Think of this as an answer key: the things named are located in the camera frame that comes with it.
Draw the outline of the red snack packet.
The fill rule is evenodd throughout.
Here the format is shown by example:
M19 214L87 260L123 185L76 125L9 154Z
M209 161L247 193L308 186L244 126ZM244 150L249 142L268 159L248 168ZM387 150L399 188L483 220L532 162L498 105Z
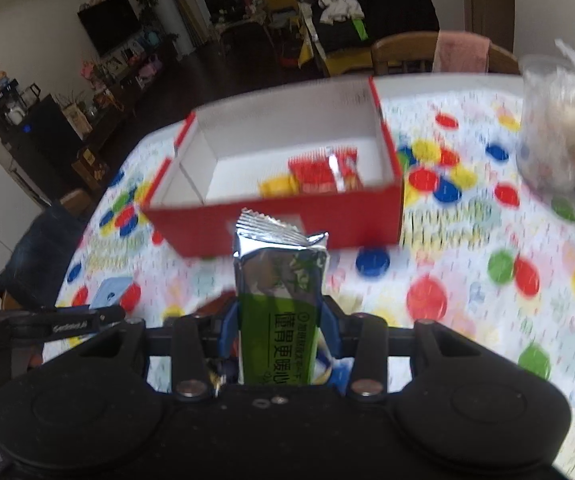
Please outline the red snack packet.
M358 150L352 146L322 148L289 159L289 172L304 194L345 193L362 188Z

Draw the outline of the dark side cabinet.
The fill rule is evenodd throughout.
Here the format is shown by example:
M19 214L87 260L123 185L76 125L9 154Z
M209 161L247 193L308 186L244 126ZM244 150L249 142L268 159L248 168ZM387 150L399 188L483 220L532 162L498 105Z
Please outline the dark side cabinet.
M6 117L0 102L0 140L14 162L49 200L82 188L94 194L74 169L83 142L50 94L30 108L19 125Z

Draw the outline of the pink cloth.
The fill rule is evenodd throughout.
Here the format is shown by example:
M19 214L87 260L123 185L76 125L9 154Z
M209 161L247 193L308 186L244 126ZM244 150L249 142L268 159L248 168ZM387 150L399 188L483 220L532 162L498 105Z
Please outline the pink cloth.
M489 64L489 38L473 32L438 32L433 59L434 73L486 73Z

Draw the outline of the wall television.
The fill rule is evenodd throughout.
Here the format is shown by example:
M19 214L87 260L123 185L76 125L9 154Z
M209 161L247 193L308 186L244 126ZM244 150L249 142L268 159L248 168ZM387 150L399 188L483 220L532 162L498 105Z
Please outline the wall television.
M129 0L103 0L78 13L97 54L109 55L141 30Z

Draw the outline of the black coat pile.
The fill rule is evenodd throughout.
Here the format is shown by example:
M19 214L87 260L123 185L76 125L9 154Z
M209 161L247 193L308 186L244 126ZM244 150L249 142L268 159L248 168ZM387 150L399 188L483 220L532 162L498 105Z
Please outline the black coat pile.
M357 0L362 18L324 23L320 3L312 4L312 23L327 54L371 47L374 42L406 32L437 32L432 0Z

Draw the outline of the wooden chair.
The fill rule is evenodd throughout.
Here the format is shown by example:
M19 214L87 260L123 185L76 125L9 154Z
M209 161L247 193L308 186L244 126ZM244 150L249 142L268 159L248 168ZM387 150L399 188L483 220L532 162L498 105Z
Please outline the wooden chair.
M434 73L433 59L437 35L438 32L405 32L376 41L371 48L374 73L387 75L393 66L399 67L404 74L412 68L417 68L421 73ZM519 75L520 73L516 57L491 41L488 70L482 74Z

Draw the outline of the clear plastic jar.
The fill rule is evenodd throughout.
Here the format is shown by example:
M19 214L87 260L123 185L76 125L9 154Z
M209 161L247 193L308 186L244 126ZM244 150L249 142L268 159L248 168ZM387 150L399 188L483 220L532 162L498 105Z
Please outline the clear plastic jar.
M523 108L516 165L537 197L575 222L575 54L519 63Z

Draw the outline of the balloon birthday tablecloth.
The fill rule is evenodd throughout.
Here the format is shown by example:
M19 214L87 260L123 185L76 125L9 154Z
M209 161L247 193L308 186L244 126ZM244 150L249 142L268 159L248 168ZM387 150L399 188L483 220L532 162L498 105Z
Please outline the balloon birthday tablecloth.
M522 181L515 96L384 92L382 102L406 175L402 243L377 278L360 274L353 250L335 252L325 290L345 311L392 326L432 318L553 382L573 412L557 466L575 479L575 200L542 200ZM232 285L230 261L179 257L141 212L178 132L146 136L115 174L58 306L86 304L103 282L127 276L124 307L157 326Z

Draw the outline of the blue white snack packet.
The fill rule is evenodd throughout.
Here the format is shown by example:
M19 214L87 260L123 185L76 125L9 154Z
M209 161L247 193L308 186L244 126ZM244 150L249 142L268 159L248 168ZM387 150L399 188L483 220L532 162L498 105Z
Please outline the blue white snack packet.
M352 369L353 358L334 358L325 341L322 338L318 339L312 385L330 386L345 396Z

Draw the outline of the yellow candy packet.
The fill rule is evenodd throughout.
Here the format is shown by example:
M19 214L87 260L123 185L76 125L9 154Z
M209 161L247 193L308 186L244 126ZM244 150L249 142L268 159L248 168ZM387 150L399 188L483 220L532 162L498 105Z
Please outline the yellow candy packet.
M293 174L279 174L258 183L263 198L294 196L299 194L299 183Z

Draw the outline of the dark jeans on chair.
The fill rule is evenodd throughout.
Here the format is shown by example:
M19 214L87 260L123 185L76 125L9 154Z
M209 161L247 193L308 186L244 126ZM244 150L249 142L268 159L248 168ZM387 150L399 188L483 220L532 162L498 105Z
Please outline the dark jeans on chair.
M0 272L2 306L13 300L24 310L54 307L85 227L61 204L41 212Z

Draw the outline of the light blue snack packet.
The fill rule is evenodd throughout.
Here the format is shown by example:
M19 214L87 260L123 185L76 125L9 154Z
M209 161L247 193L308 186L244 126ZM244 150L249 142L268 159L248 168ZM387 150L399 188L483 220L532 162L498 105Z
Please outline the light blue snack packet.
M93 299L90 301L91 309L100 309L120 304L122 296L133 284L130 276L116 276L116 278L106 278L97 289Z

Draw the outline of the red cardboard box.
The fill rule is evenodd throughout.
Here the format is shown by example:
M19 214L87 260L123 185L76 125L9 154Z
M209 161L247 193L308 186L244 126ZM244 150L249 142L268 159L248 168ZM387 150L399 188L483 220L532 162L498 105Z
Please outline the red cardboard box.
M289 159L352 146L362 188L263 198ZM327 232L332 249L399 243L403 177L373 78L348 76L241 94L192 110L142 203L183 257L229 254L244 209Z

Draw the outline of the green wafer packet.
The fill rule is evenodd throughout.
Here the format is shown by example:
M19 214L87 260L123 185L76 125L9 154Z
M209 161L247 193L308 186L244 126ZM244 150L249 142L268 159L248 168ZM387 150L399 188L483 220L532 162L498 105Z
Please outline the green wafer packet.
M234 228L242 382L305 386L315 369L329 234L244 209Z

